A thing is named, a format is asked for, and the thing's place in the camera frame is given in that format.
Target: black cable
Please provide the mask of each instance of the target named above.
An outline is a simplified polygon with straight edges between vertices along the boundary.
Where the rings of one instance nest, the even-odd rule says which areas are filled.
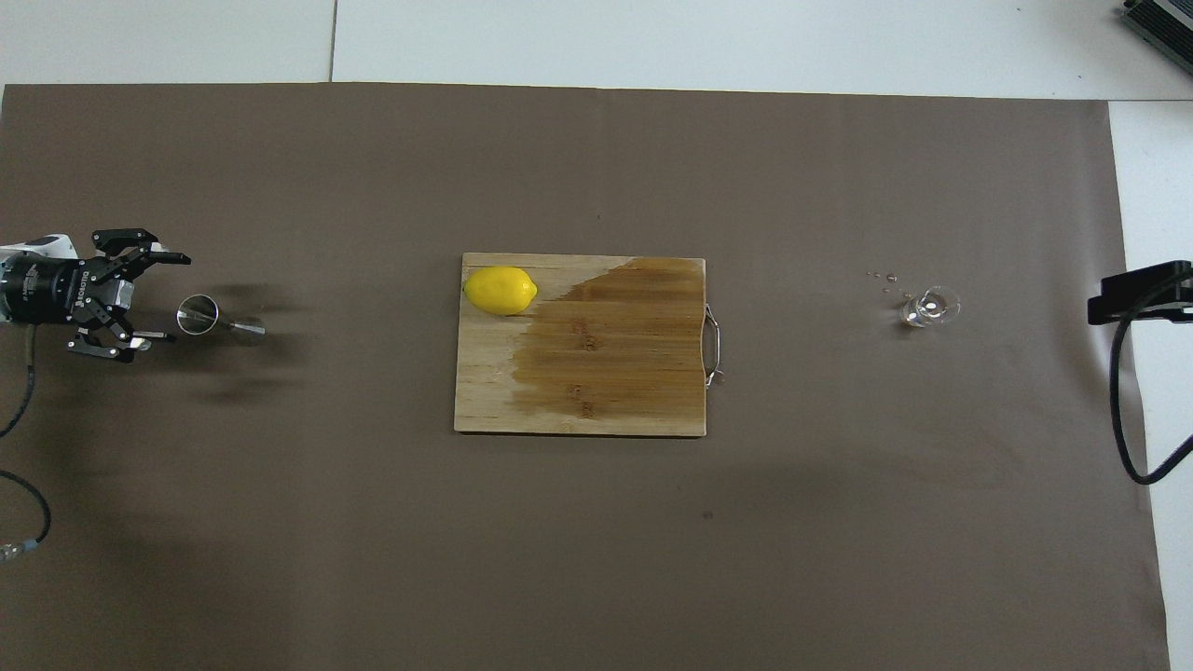
[[[17,408],[17,414],[12,415],[12,419],[8,420],[8,426],[5,426],[4,430],[0,431],[0,438],[7,436],[8,432],[17,426],[17,423],[20,421],[20,418],[25,414],[25,408],[29,407],[29,400],[33,398],[33,345],[36,343],[36,334],[37,325],[29,325],[25,330],[25,398],[20,400],[20,407]]]
[[[1111,343],[1111,424],[1114,427],[1114,442],[1118,444],[1119,458],[1123,460],[1123,467],[1126,468],[1127,475],[1132,480],[1141,485],[1154,485],[1158,482],[1164,475],[1176,468],[1176,464],[1181,462],[1182,458],[1187,457],[1189,453],[1193,453],[1193,436],[1185,439],[1183,443],[1163,463],[1160,464],[1154,472],[1146,475],[1139,475],[1136,470],[1135,463],[1131,461],[1131,454],[1126,448],[1126,437],[1123,436],[1123,412],[1119,408],[1119,364],[1123,358],[1123,340],[1126,338],[1126,330],[1131,327],[1131,322],[1135,321],[1139,313],[1145,310],[1152,300],[1156,298],[1161,293],[1167,289],[1176,287],[1186,279],[1193,278],[1193,270],[1186,270],[1183,272],[1177,272],[1173,277],[1164,279],[1163,282],[1156,284],[1148,290],[1133,306],[1131,309],[1123,313],[1119,319],[1118,328],[1114,331],[1114,340]]]
[[[36,324],[29,325],[25,328],[25,370],[26,370],[25,398],[21,399],[20,407],[17,408],[17,413],[13,414],[11,420],[8,420],[8,425],[4,427],[4,431],[0,431],[0,438],[7,436],[8,432],[12,431],[14,426],[17,426],[17,423],[20,421],[20,418],[25,414],[25,408],[29,407],[29,400],[33,396],[33,381],[35,381],[33,345],[37,340],[36,336],[37,336],[37,325]],[[32,494],[35,499],[37,499],[37,505],[42,507],[42,533],[38,534],[37,538],[33,540],[33,543],[35,546],[37,543],[41,543],[42,541],[45,540],[45,536],[49,535],[50,533],[50,504],[47,503],[45,497],[42,495],[42,492],[37,491],[37,487],[35,487],[29,480],[25,480],[20,475],[17,475],[16,473],[11,473],[8,470],[0,470],[0,478],[12,480],[13,482],[20,485],[21,487],[25,488],[26,492],[29,492],[30,494]]]
[[[0,470],[0,478],[7,478],[8,480],[12,480],[24,487],[26,492],[33,494],[33,498],[37,499],[37,505],[42,506],[42,533],[37,535],[37,538],[33,538],[41,543],[50,533],[50,504],[45,501],[45,497],[42,495],[42,492],[37,491],[37,487],[20,475],[8,470]]]

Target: cutting board handle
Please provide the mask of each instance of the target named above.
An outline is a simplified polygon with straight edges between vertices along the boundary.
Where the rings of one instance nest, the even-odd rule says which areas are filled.
[[[704,367],[704,388],[707,389],[712,387],[716,376],[725,376],[721,370],[721,325],[717,324],[717,318],[712,316],[712,306],[709,303],[704,303],[704,324],[712,327],[712,368],[707,364]]]

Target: clear glass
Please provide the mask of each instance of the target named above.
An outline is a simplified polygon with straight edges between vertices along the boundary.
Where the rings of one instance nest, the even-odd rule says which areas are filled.
[[[962,301],[948,287],[929,287],[909,298],[900,308],[900,319],[908,326],[923,328],[939,326],[957,319]]]

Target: wooden cutting board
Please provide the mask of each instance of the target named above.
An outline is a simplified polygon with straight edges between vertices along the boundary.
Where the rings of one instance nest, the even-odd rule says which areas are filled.
[[[704,259],[465,253],[538,295],[495,316],[460,293],[456,430],[704,436]]]

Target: brown table surface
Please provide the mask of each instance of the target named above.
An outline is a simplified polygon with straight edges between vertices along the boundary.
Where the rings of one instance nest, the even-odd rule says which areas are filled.
[[[2,115],[0,241],[144,227],[194,264],[137,282],[136,326],[204,291],[270,328],[124,367],[42,327],[0,464],[55,527],[2,567],[6,671],[1168,666],[1084,322],[1123,270],[1105,103],[8,86]],[[707,437],[453,432],[475,250],[707,259]],[[934,283],[960,319],[897,325]]]

